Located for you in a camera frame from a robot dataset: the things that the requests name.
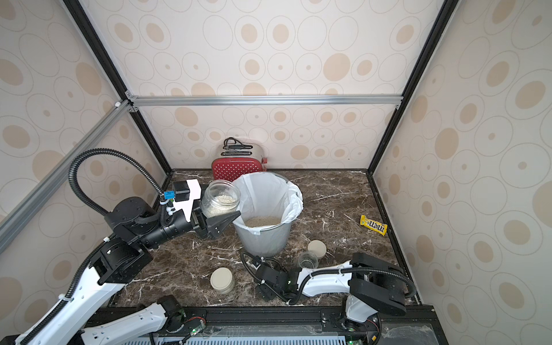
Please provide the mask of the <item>beige jar lid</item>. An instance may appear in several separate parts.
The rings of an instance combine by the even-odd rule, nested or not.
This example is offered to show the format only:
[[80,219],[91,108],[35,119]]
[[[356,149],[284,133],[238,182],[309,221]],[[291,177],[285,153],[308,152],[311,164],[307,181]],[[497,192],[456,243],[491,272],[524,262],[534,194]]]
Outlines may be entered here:
[[313,240],[313,241],[310,241],[308,244],[308,251],[312,252],[320,260],[326,255],[327,248],[322,241]]

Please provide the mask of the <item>glass jar with rice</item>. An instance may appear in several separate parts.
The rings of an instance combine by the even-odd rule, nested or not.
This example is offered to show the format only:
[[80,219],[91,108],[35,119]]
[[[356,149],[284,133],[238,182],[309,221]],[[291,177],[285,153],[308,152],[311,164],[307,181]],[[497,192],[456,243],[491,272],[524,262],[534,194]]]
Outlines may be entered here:
[[316,269],[319,266],[319,259],[313,252],[302,252],[297,258],[297,266],[306,269]]

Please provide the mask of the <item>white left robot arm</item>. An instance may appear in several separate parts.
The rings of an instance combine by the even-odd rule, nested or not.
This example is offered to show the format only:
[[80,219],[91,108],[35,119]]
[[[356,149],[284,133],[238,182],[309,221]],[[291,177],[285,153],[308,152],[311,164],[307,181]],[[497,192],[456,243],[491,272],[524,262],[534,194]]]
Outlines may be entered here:
[[66,294],[31,329],[11,337],[14,344],[69,344],[87,320],[152,261],[151,250],[194,231],[202,238],[217,238],[241,213],[236,208],[207,217],[201,200],[172,201],[157,211],[139,197],[123,200],[105,214],[112,228],[107,237],[77,269]]

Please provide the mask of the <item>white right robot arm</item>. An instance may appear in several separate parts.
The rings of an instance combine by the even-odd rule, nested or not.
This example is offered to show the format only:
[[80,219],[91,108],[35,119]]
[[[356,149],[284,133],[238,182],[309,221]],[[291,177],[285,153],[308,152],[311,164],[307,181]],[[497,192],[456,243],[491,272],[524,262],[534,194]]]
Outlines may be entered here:
[[378,313],[405,316],[406,301],[417,293],[414,282],[400,267],[361,252],[345,263],[316,269],[288,270],[273,258],[248,252],[240,258],[264,300],[278,298],[294,306],[302,298],[347,294],[344,317],[356,323]]

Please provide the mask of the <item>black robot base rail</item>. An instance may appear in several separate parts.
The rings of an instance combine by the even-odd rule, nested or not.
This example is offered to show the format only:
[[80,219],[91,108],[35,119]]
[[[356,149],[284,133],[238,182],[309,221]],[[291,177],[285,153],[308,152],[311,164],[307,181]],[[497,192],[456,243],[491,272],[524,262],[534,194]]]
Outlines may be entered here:
[[436,312],[408,306],[348,321],[345,307],[183,307],[173,296],[151,306],[101,308],[72,344],[446,344]]

